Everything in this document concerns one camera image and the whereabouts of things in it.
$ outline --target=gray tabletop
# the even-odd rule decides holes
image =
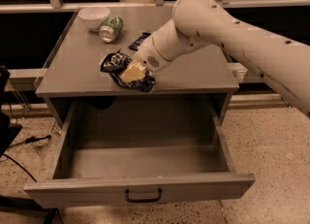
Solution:
[[[133,56],[135,52],[128,49],[128,45],[143,31],[155,31],[166,23],[171,18],[171,7],[113,7],[110,10],[124,20],[124,28],[116,41],[104,43],[98,33],[89,31],[77,16],[37,89],[38,96],[214,93],[238,88],[222,51],[215,46],[174,60],[154,75],[156,84],[151,93],[117,86],[109,74],[100,72],[100,61],[119,49]]]

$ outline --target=bowl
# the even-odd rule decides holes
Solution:
[[[107,7],[88,7],[78,12],[78,17],[91,31],[99,31],[102,22],[109,17]]]

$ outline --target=floor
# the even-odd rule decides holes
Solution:
[[[224,121],[224,132],[238,173],[252,173],[255,184],[239,200],[190,203],[63,208],[65,224],[87,223],[310,223],[310,120],[280,98],[234,96]],[[7,154],[36,180],[47,175],[58,134],[45,106],[33,106],[26,119],[13,112],[23,129]],[[16,145],[30,136],[52,135],[51,140]],[[27,197],[22,187],[31,178],[3,157],[0,194]],[[0,208],[0,223],[44,223],[45,214]],[[54,223],[61,223],[58,217]]]

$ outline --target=soda can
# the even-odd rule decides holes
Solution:
[[[110,16],[101,25],[99,36],[104,42],[111,43],[119,35],[123,28],[123,20],[120,16]]]

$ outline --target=drawer handle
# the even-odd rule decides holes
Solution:
[[[157,197],[156,198],[151,198],[151,199],[131,199],[129,197],[129,190],[127,189],[126,193],[125,193],[125,198],[126,198],[126,201],[128,203],[131,203],[131,204],[155,203],[155,202],[158,202],[158,201],[160,201],[162,199],[162,189],[159,188],[158,189]]]

